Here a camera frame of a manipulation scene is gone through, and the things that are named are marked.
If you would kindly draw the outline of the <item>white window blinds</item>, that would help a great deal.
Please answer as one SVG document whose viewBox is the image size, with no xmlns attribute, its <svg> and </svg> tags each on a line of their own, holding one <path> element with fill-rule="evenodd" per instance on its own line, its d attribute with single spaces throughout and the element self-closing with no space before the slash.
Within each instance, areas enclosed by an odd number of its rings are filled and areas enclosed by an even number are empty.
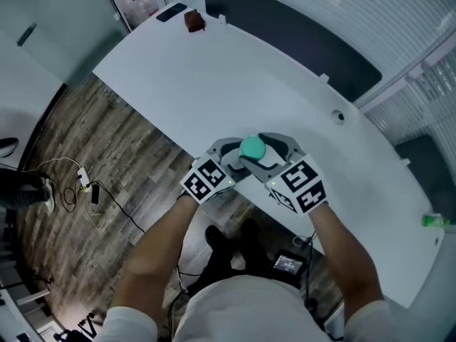
<svg viewBox="0 0 456 342">
<path fill-rule="evenodd" d="M 326 0 L 331 27 L 384 85 L 456 28 L 456 0 Z"/>
<path fill-rule="evenodd" d="M 456 49 L 366 116 L 393 145 L 430 135 L 456 166 Z"/>
</svg>

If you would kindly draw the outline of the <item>dark grey desk divider panel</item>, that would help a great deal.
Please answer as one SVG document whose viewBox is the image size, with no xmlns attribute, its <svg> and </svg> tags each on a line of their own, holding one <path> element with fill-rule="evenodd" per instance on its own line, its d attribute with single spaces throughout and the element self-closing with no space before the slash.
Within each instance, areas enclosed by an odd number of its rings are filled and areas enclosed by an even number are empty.
<svg viewBox="0 0 456 342">
<path fill-rule="evenodd" d="M 430 201 L 434 213 L 456 225 L 456 184 L 443 156 L 430 135 L 395 146 Z"/>
<path fill-rule="evenodd" d="M 212 17 L 279 49 L 353 103 L 382 79 L 381 72 L 342 38 L 277 0 L 204 0 Z"/>
</svg>

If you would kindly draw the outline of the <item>person's left forearm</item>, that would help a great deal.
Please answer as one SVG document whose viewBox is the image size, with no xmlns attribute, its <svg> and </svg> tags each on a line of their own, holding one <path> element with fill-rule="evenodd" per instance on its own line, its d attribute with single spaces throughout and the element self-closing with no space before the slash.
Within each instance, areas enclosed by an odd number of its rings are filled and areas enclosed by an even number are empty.
<svg viewBox="0 0 456 342">
<path fill-rule="evenodd" d="M 165 288 L 198 207 L 189 195 L 179 197 L 140 238 L 123 270 L 114 307 L 132 308 L 160 320 Z"/>
</svg>

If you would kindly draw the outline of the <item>teal round disc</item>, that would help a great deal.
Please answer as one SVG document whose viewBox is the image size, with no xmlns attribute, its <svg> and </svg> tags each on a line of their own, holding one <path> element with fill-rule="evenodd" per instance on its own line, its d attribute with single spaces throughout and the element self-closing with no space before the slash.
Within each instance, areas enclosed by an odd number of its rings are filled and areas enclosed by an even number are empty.
<svg viewBox="0 0 456 342">
<path fill-rule="evenodd" d="M 239 146 L 239 155 L 252 160 L 261 160 L 265 154 L 266 144 L 258 135 L 246 137 Z"/>
</svg>

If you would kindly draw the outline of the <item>clear jug red cap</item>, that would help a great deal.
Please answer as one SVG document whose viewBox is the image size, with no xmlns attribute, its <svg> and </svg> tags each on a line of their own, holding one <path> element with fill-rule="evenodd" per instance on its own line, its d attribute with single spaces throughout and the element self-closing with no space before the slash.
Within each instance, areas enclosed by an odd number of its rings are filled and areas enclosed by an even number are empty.
<svg viewBox="0 0 456 342">
<path fill-rule="evenodd" d="M 120 10 L 126 18 L 130 28 L 134 30 L 138 26 L 138 19 L 133 7 L 133 0 L 118 0 L 118 3 L 120 4 Z"/>
<path fill-rule="evenodd" d="M 159 10 L 157 0 L 131 0 L 131 5 L 140 22 L 147 20 Z"/>
</svg>

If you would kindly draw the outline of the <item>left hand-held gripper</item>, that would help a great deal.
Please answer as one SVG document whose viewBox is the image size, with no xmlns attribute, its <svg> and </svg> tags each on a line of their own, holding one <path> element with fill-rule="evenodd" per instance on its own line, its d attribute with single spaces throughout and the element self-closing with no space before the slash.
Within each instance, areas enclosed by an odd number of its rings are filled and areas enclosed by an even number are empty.
<svg viewBox="0 0 456 342">
<path fill-rule="evenodd" d="M 207 150 L 208 154 L 192 163 L 180 184 L 198 204 L 222 195 L 252 174 L 238 156 L 225 156 L 239 149 L 241 143 L 241 138 L 219 139 Z"/>
</svg>

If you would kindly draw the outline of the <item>white power strip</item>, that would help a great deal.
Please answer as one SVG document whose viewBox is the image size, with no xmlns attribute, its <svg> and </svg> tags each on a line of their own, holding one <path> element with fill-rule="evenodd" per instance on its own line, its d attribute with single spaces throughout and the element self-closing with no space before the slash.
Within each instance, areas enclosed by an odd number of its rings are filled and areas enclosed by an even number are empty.
<svg viewBox="0 0 456 342">
<path fill-rule="evenodd" d="M 81 188 L 83 192 L 91 192 L 91 184 L 88 173 L 84 167 L 80 167 L 78 170 L 78 179 L 81 184 Z"/>
</svg>

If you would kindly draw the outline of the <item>dark red wallet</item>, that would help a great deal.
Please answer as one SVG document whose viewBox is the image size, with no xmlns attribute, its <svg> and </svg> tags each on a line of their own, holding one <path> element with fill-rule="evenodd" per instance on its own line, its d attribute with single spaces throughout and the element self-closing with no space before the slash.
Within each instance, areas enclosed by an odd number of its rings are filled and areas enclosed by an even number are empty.
<svg viewBox="0 0 456 342">
<path fill-rule="evenodd" d="M 185 25 L 190 33 L 205 30 L 206 22 L 201 13 L 193 9 L 184 14 Z"/>
</svg>

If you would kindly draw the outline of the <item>person's leg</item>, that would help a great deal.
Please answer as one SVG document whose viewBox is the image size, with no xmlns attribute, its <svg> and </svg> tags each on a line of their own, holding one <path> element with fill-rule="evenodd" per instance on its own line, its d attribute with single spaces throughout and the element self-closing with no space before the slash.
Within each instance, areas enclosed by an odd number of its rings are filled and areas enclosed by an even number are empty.
<svg viewBox="0 0 456 342">
<path fill-rule="evenodd" d="M 234 249 L 230 239 L 214 225 L 206 229 L 205 239 L 212 249 L 212 254 L 198 280 L 187 287 L 190 298 L 211 284 L 241 274 L 231 265 Z"/>
<path fill-rule="evenodd" d="M 271 260 L 259 239 L 260 228 L 251 218 L 241 226 L 239 250 L 245 261 L 244 270 L 232 270 L 232 276 L 256 276 L 269 278 Z"/>
</svg>

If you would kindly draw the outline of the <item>black smartphone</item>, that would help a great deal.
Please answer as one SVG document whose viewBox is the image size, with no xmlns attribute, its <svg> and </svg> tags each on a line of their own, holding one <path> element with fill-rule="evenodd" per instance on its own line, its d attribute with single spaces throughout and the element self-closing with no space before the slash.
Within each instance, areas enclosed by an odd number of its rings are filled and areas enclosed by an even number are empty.
<svg viewBox="0 0 456 342">
<path fill-rule="evenodd" d="M 185 11 L 187 6 L 182 3 L 174 4 L 173 6 L 169 7 L 168 9 L 164 10 L 162 13 L 156 16 L 156 19 L 161 22 L 166 22 L 173 18 L 174 16 L 180 14 L 181 12 Z"/>
</svg>

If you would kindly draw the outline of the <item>person's white shirt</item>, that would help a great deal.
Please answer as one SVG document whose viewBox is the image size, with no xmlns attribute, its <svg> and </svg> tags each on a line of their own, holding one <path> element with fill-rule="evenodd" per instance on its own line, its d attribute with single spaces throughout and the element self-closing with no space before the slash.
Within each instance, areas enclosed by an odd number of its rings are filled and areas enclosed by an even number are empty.
<svg viewBox="0 0 456 342">
<path fill-rule="evenodd" d="M 156 342 L 146 314 L 108 310 L 94 342 Z M 398 342 L 388 304 L 374 301 L 349 318 L 345 342 Z M 235 276 L 209 285 L 187 305 L 172 342 L 333 342 L 320 329 L 297 289 L 271 279 Z"/>
</svg>

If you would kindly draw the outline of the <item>grey round studio lamp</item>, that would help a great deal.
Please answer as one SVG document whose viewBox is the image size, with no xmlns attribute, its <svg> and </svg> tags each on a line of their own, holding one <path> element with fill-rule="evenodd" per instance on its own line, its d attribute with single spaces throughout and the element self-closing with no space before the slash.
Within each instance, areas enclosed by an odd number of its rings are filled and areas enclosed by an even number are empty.
<svg viewBox="0 0 456 342">
<path fill-rule="evenodd" d="M 18 138 L 2 138 L 0 139 L 0 158 L 10 156 L 19 144 Z"/>
</svg>

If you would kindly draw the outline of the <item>person's left leg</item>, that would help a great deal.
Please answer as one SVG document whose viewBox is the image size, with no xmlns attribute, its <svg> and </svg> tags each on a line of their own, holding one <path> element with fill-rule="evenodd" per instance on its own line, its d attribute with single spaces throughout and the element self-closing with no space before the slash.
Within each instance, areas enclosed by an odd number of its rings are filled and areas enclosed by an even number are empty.
<svg viewBox="0 0 456 342">
<path fill-rule="evenodd" d="M 205 239 L 212 249 L 212 254 L 198 280 L 187 287 L 190 298 L 211 284 L 241 274 L 231 265 L 234 249 L 230 239 L 214 225 L 206 229 Z"/>
</svg>

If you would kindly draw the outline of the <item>green plastic bottle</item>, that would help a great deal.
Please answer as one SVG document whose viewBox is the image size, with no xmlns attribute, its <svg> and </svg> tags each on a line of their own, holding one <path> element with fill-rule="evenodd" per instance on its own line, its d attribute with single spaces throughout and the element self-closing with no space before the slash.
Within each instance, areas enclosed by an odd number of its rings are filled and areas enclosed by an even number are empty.
<svg viewBox="0 0 456 342">
<path fill-rule="evenodd" d="M 446 219 L 440 213 L 425 214 L 422 217 L 421 225 L 423 227 L 446 228 L 450 226 L 450 220 Z"/>
</svg>

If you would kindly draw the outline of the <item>black office chair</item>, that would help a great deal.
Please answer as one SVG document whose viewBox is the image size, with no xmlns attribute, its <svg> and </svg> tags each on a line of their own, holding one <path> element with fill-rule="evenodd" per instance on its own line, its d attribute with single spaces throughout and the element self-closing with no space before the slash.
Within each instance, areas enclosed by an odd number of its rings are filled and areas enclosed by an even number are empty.
<svg viewBox="0 0 456 342">
<path fill-rule="evenodd" d="M 60 334 L 60 342 L 94 342 L 102 326 L 102 318 L 91 311 L 77 323 L 76 328 L 65 329 Z"/>
</svg>

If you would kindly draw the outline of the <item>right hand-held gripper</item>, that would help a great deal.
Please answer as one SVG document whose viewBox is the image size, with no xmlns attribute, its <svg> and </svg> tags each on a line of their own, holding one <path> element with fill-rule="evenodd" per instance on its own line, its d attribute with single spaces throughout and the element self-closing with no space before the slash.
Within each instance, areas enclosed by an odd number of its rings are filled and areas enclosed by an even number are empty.
<svg viewBox="0 0 456 342">
<path fill-rule="evenodd" d="M 327 200 L 321 169 L 312 156 L 305 155 L 295 139 L 279 133 L 258 136 L 283 161 L 293 162 L 281 172 L 279 164 L 267 167 L 250 157 L 240 157 L 240 163 L 265 183 L 280 205 L 302 217 Z"/>
</svg>

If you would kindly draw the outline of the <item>black device with screen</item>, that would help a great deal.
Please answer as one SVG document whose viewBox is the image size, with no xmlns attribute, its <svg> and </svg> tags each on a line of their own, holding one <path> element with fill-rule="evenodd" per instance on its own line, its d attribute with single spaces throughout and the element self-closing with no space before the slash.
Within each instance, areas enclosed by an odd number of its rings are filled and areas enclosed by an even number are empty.
<svg viewBox="0 0 456 342">
<path fill-rule="evenodd" d="M 269 270 L 273 274 L 282 277 L 287 276 L 301 279 L 308 267 L 309 263 L 306 257 L 280 249 L 277 252 L 276 258 L 271 263 Z"/>
</svg>

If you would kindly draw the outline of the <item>person's right leg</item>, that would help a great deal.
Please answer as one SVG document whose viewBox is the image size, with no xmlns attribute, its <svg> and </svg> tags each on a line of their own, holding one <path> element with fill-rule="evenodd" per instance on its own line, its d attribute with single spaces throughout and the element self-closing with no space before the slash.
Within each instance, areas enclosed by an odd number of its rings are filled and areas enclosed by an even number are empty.
<svg viewBox="0 0 456 342">
<path fill-rule="evenodd" d="M 245 261 L 244 270 L 232 270 L 232 276 L 256 276 L 269 278 L 271 260 L 259 239 L 260 228 L 251 218 L 241 226 L 239 250 Z"/>
</svg>

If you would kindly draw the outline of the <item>person's right forearm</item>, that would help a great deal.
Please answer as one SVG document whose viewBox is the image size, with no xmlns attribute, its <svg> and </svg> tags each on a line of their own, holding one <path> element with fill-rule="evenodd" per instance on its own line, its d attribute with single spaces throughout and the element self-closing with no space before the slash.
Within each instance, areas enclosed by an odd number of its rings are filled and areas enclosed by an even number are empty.
<svg viewBox="0 0 456 342">
<path fill-rule="evenodd" d="M 344 302 L 345 320 L 383 299 L 378 273 L 364 246 L 324 202 L 309 212 L 328 267 Z"/>
</svg>

